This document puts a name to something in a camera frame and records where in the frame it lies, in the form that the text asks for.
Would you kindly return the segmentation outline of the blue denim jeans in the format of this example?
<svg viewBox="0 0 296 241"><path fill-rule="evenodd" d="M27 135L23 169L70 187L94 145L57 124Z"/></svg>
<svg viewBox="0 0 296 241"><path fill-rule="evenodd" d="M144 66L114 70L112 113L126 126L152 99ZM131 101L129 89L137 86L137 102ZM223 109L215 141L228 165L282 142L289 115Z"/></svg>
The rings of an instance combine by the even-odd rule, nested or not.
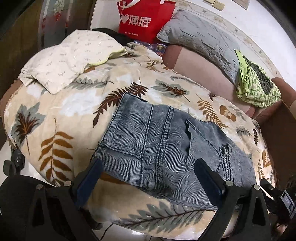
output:
<svg viewBox="0 0 296 241"><path fill-rule="evenodd" d="M108 175L153 197L204 210L214 206L194 173L197 159L237 186L256 182L250 158L216 124L128 93L92 157Z"/></svg>

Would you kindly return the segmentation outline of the brown cardboard box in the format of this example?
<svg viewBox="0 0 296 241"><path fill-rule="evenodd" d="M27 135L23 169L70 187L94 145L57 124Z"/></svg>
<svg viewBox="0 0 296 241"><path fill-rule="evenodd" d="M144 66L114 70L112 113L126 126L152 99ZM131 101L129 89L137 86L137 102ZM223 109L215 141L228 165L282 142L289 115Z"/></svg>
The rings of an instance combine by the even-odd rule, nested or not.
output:
<svg viewBox="0 0 296 241"><path fill-rule="evenodd" d="M265 139L277 187L295 176L295 117L283 101L262 110L255 120Z"/></svg>

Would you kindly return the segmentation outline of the beige leaf print blanket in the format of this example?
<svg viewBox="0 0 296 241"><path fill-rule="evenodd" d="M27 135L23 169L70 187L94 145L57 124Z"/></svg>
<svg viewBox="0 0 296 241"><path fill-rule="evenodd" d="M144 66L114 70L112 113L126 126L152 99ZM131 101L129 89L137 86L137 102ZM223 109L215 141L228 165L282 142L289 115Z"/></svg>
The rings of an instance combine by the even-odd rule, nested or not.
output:
<svg viewBox="0 0 296 241"><path fill-rule="evenodd" d="M138 44L131 57L108 60L50 94L39 82L14 82L1 100L4 128L14 147L47 181L60 185L83 171L107 128L120 97L132 93L166 104L196 119L211 121L247 154L257 180L275 183L259 124L248 107L229 102L189 74L168 68L153 51ZM193 240L212 211L171 204L107 175L98 181L86 207L96 221L111 221L137 234Z"/></svg>

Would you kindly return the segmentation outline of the green patterned cloth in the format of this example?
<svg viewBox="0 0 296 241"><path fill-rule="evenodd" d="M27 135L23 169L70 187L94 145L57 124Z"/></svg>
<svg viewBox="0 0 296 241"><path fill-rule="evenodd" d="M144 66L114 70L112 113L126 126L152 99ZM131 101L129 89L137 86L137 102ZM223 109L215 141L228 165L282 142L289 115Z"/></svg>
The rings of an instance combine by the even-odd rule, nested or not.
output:
<svg viewBox="0 0 296 241"><path fill-rule="evenodd" d="M267 108L281 100L279 88L266 75L265 70L235 51L239 61L236 94L239 99L258 108Z"/></svg>

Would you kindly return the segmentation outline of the cream printed pillow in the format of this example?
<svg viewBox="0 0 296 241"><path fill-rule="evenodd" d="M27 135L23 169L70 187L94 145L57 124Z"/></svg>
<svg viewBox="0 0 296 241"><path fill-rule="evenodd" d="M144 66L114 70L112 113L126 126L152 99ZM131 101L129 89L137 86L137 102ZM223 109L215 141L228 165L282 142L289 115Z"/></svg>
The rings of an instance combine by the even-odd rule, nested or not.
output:
<svg viewBox="0 0 296 241"><path fill-rule="evenodd" d="M25 86L37 80L48 92L56 94L87 68L104 64L124 52L123 45L106 33L75 30L61 44L35 54L18 78Z"/></svg>

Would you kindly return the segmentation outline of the black garment behind pillow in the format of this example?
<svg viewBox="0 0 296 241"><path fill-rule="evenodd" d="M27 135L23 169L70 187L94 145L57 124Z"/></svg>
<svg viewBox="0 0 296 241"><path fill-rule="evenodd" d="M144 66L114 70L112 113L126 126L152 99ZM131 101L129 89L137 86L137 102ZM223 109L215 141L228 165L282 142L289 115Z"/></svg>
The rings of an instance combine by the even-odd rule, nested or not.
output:
<svg viewBox="0 0 296 241"><path fill-rule="evenodd" d="M106 33L107 35L109 35L110 37L112 37L113 39L115 39L117 42L119 42L119 44L126 46L128 43L132 42L132 39L124 34L120 34L112 29L108 29L108 28L95 28L92 29L93 31L97 31L97 32L102 32L102 33Z"/></svg>

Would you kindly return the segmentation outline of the brown wooden wardrobe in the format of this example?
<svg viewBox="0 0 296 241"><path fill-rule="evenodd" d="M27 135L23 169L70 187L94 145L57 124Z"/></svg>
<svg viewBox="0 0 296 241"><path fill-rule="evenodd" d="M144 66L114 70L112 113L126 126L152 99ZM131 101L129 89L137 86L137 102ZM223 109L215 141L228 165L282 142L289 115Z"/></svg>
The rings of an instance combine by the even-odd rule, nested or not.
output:
<svg viewBox="0 0 296 241"><path fill-rule="evenodd" d="M89 29L95 1L1 1L1 95L40 50Z"/></svg>

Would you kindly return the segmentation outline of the grey quilted pillow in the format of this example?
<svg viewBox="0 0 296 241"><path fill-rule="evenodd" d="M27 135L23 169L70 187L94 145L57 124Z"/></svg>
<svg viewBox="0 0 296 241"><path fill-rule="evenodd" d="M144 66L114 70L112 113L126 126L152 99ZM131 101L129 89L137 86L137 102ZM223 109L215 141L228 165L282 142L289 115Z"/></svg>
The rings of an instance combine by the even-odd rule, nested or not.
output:
<svg viewBox="0 0 296 241"><path fill-rule="evenodd" d="M228 33L207 20L179 9L161 28L157 39L171 45L180 45L194 51L216 65L226 77L238 84L240 47Z"/></svg>

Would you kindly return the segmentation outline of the colourful snack packet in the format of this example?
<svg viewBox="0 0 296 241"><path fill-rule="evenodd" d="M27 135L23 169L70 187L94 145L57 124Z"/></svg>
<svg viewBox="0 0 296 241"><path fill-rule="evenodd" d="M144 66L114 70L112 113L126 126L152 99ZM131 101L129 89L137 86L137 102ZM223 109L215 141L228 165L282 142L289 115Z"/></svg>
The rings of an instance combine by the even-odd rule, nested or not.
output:
<svg viewBox="0 0 296 241"><path fill-rule="evenodd" d="M151 51L155 52L159 56L163 56L163 54L165 53L165 50L167 48L167 46L165 44L161 44L161 43L150 44L150 43L139 41L139 40L135 40L134 42L137 43L137 44L145 46L146 48L148 48Z"/></svg>

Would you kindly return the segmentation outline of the red shopping bag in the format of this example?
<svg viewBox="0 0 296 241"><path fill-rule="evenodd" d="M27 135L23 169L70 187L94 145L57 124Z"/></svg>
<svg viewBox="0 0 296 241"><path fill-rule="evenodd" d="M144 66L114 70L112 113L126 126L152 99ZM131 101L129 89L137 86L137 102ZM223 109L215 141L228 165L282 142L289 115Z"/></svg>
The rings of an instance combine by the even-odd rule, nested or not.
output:
<svg viewBox="0 0 296 241"><path fill-rule="evenodd" d="M175 4L160 0L118 1L118 31L134 40L157 43L157 34L171 19Z"/></svg>

